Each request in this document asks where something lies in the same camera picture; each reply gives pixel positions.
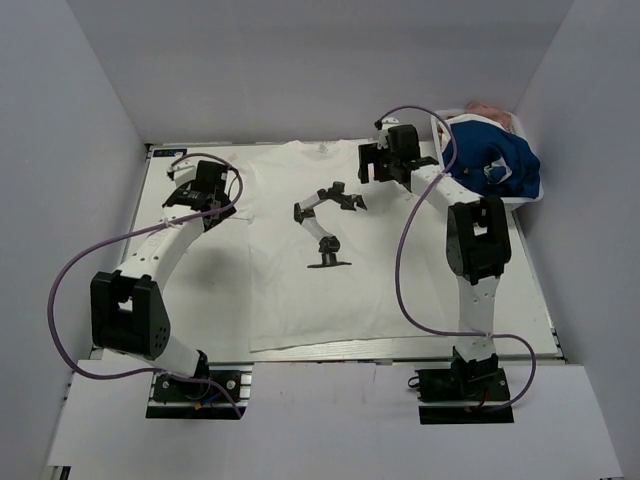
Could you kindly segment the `white t shirt robot print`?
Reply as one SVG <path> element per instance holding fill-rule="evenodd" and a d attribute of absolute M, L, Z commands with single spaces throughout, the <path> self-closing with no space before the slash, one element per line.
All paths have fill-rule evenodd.
<path fill-rule="evenodd" d="M 361 184 L 357 170 L 358 146 L 345 140 L 294 141 L 243 165 L 252 351 L 424 332 L 400 311 L 394 284 L 417 198 L 393 182 Z M 426 203 L 406 237 L 400 281 L 419 324 L 453 324 L 442 217 Z"/>

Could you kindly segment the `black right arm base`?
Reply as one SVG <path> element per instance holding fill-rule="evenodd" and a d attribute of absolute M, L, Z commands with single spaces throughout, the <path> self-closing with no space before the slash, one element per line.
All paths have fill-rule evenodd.
<path fill-rule="evenodd" d="M 498 357 L 447 368 L 423 368 L 407 381 L 415 391 L 422 425 L 509 424 L 514 421 L 510 390 Z"/>

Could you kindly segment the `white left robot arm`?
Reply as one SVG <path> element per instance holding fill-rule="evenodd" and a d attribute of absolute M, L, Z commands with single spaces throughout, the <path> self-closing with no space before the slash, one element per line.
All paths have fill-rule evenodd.
<path fill-rule="evenodd" d="M 163 290 L 186 250 L 236 212 L 226 192 L 230 164 L 211 156 L 177 161 L 167 176 L 175 189 L 162 204 L 158 228 L 115 271 L 90 283 L 93 343 L 177 375 L 177 387 L 199 399 L 211 387 L 204 353 L 176 338 Z"/>

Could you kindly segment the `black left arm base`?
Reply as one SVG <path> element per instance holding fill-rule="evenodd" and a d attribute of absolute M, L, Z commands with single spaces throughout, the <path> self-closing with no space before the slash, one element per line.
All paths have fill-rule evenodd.
<path fill-rule="evenodd" d="M 252 367 L 214 365 L 211 381 L 219 384 L 241 414 L 248 406 Z M 205 384 L 180 382 L 167 375 L 153 378 L 147 401 L 147 419 L 163 420 L 239 420 L 233 405 L 220 389 Z"/>

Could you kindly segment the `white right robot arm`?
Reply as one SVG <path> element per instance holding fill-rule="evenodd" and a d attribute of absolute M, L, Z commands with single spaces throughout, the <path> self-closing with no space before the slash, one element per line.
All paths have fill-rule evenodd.
<path fill-rule="evenodd" d="M 360 182 L 394 181 L 418 197 L 396 251 L 394 284 L 400 311 L 416 328 L 455 339 L 452 388 L 463 398 L 475 398 L 486 389 L 488 377 L 498 369 L 493 339 L 495 295 L 505 265 L 511 259 L 504 204 L 498 197 L 482 197 L 467 189 L 441 168 L 437 160 L 424 157 L 414 126 L 387 117 L 376 121 L 375 128 L 377 141 L 359 147 Z M 402 298 L 402 251 L 410 226 L 425 201 L 447 215 L 445 256 L 456 276 L 459 292 L 456 331 L 419 324 Z"/>

